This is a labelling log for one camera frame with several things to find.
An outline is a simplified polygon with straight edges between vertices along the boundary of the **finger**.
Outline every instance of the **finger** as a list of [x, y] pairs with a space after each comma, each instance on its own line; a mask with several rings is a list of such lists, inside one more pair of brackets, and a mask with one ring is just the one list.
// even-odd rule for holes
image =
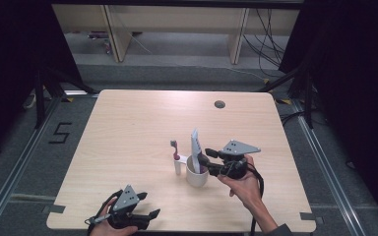
[[231, 187], [231, 186], [230, 186], [231, 181], [232, 181], [231, 178], [229, 178], [229, 177], [227, 177], [227, 176], [224, 176], [224, 175], [218, 175], [217, 178], [218, 178], [223, 184], [225, 184], [225, 185]]
[[137, 232], [137, 230], [138, 230], [137, 226], [128, 226], [128, 227], [121, 229], [121, 231], [124, 233], [123, 235], [131, 235], [131, 234]]
[[247, 163], [254, 165], [254, 159], [251, 155], [244, 154], [244, 157], [247, 159]]
[[116, 201], [116, 198], [113, 198], [109, 200], [107, 205], [103, 208], [103, 210], [100, 212], [100, 215], [106, 215], [108, 213], [108, 208], [113, 205], [113, 203]]

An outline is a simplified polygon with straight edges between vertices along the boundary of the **white mug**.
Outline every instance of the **white mug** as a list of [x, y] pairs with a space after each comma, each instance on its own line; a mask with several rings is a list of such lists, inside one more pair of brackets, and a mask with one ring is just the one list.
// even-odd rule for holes
[[207, 183], [209, 172], [208, 170], [202, 174], [197, 174], [193, 167], [192, 155], [185, 158], [180, 156], [179, 160], [175, 160], [176, 174], [180, 174], [180, 163], [186, 164], [186, 181], [193, 187], [200, 188]]

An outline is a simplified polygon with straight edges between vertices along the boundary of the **gray floor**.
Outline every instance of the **gray floor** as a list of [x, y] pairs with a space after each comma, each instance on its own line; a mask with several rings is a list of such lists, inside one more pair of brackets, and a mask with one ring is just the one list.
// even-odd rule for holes
[[[276, 79], [259, 69], [257, 54], [246, 44], [243, 44], [238, 65], [231, 65], [224, 35], [144, 32], [136, 35], [141, 44], [133, 41], [121, 64], [106, 54], [103, 39], [88, 39], [86, 32], [67, 33], [66, 38], [84, 82], [94, 89], [252, 91], [264, 86], [263, 79]], [[281, 46], [285, 46], [287, 40], [286, 37], [277, 38]], [[274, 55], [271, 50], [266, 53]], [[282, 75], [263, 59], [260, 67], [267, 74]], [[286, 98], [287, 88], [288, 85], [283, 85], [272, 94], [277, 99]], [[45, 224], [47, 213], [43, 209], [51, 206], [57, 196], [95, 101], [96, 98], [86, 97], [58, 104], [0, 216], [0, 235], [86, 234], [84, 230], [48, 229]], [[278, 103], [276, 106], [281, 115], [294, 112], [292, 105]], [[0, 144], [0, 189], [33, 133], [34, 119], [33, 109], [20, 113], [13, 129]], [[324, 115], [314, 112], [313, 120], [314, 132], [366, 235], [378, 235], [378, 206], [359, 175], [346, 167], [347, 155]], [[64, 127], [64, 132], [70, 133], [69, 138], [63, 145], [52, 145], [49, 142], [59, 139], [53, 133], [60, 122], [72, 123]], [[298, 119], [288, 121], [284, 130], [312, 211], [318, 219], [313, 235], [351, 235]]]

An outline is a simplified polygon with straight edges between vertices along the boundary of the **white cup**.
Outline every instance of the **white cup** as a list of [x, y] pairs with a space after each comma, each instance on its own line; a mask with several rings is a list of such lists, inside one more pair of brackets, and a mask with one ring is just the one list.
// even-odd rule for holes
[[192, 155], [186, 161], [186, 180], [193, 187], [200, 188], [207, 183], [209, 172], [208, 170], [202, 174], [195, 173], [193, 167]]

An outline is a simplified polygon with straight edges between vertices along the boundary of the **wire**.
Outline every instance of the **wire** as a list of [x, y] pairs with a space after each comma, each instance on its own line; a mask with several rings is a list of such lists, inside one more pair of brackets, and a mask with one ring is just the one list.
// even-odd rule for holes
[[260, 40], [260, 38], [259, 37], [257, 37], [257, 35], [256, 34], [254, 34], [254, 37], [256, 37], [256, 39], [260, 42], [260, 44], [264, 44], [265, 45], [265, 47], [267, 47], [267, 48], [269, 48], [269, 49], [272, 49], [272, 50], [277, 50], [279, 53], [282, 53], [282, 54], [284, 54], [284, 50], [282, 50], [282, 49], [275, 49], [275, 47], [271, 47], [271, 46], [269, 46], [269, 45], [267, 45], [266, 43], [264, 43], [262, 40]]
[[[317, 108], [312, 108], [311, 111], [316, 111], [318, 110]], [[295, 113], [292, 113], [292, 114], [287, 114], [287, 115], [281, 115], [281, 121], [282, 121], [282, 125], [284, 126], [287, 121], [289, 121], [291, 118], [295, 117], [295, 116], [301, 116], [305, 114], [305, 111], [298, 111], [298, 112], [295, 112]]]
[[266, 55], [265, 53], [263, 53], [261, 50], [259, 50], [256, 46], [253, 45], [253, 43], [251, 43], [247, 37], [244, 35], [244, 39], [245, 41], [247, 42], [247, 44], [250, 46], [250, 48], [256, 52], [259, 56], [262, 56], [264, 57], [266, 60], [268, 60], [270, 63], [274, 64], [275, 66], [279, 66], [279, 63], [275, 60], [273, 60], [270, 56]]
[[[263, 180], [262, 175], [257, 171], [256, 167], [253, 164], [247, 163], [252, 168], [247, 168], [249, 171], [251, 171], [254, 176], [257, 178], [257, 180], [260, 183], [260, 198], [263, 198], [263, 194], [265, 192], [265, 182]], [[254, 236], [254, 233], [256, 231], [256, 219], [253, 216], [253, 219], [251, 220], [251, 228], [250, 228], [250, 236]]]
[[260, 19], [260, 22], [262, 23], [263, 29], [266, 32], [266, 35], [269, 37], [269, 40], [272, 42], [274, 47], [277, 47], [281, 52], [284, 52], [284, 49], [281, 48], [275, 41], [273, 40], [273, 34], [272, 34], [272, 9], [268, 9], [268, 28], [266, 29], [265, 24], [262, 20], [262, 17], [260, 16], [259, 10], [256, 9], [257, 16]]

